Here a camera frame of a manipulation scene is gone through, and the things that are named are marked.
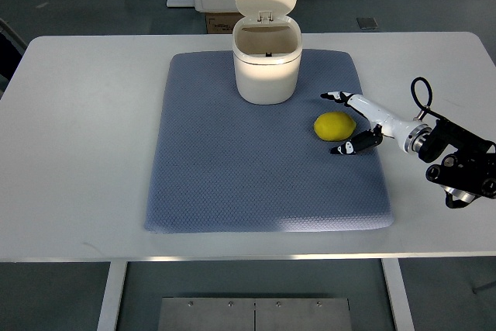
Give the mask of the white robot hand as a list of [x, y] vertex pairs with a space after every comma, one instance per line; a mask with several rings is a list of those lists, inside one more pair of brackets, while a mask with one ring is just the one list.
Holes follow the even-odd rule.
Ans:
[[361, 153], [381, 144], [383, 136], [395, 139], [401, 150], [412, 153], [415, 149], [415, 142], [430, 134], [430, 127], [422, 121], [402, 119], [362, 95], [330, 91], [322, 93], [320, 97], [350, 106], [373, 126], [373, 129], [365, 130], [345, 143], [331, 148], [329, 150], [331, 154], [354, 155]]

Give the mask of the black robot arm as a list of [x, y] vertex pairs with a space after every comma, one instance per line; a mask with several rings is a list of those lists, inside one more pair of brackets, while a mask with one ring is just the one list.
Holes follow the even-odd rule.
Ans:
[[362, 95], [343, 91], [321, 94], [363, 116], [370, 129], [330, 150], [355, 155], [378, 146], [383, 138], [396, 140], [405, 153], [415, 153], [429, 167], [425, 178], [445, 192], [446, 206], [460, 209], [478, 198], [495, 198], [495, 142], [484, 140], [447, 118], [422, 106], [408, 121]]

